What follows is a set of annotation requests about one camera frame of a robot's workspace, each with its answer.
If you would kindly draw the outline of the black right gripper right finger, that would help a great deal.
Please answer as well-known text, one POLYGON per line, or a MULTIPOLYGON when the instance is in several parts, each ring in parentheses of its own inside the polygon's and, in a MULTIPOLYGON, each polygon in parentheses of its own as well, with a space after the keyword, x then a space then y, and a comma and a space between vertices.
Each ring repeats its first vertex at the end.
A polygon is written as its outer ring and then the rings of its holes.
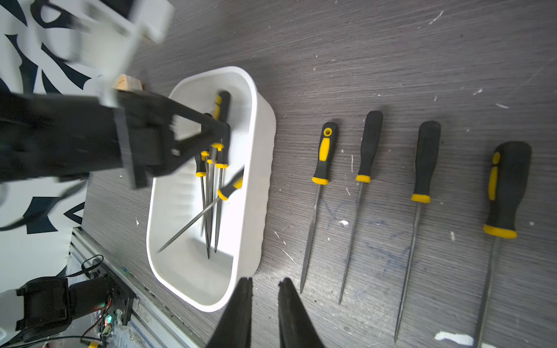
POLYGON ((279 283, 280 347, 324 347, 290 278, 279 283))

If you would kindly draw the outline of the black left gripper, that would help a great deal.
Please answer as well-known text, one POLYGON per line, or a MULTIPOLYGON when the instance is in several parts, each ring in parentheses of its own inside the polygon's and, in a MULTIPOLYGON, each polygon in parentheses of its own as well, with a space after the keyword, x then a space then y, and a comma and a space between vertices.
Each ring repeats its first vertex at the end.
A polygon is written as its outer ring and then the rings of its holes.
POLYGON ((116 97, 111 108, 96 97, 2 91, 1 182, 125 168, 141 189, 230 134, 227 123, 159 94, 116 97))

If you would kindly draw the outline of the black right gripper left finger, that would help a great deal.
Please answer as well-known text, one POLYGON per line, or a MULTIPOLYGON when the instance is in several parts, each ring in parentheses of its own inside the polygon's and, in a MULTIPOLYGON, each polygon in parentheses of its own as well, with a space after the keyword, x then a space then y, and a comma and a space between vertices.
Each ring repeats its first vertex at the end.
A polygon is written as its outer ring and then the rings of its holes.
POLYGON ((206 348, 251 347, 252 279, 241 278, 206 348))

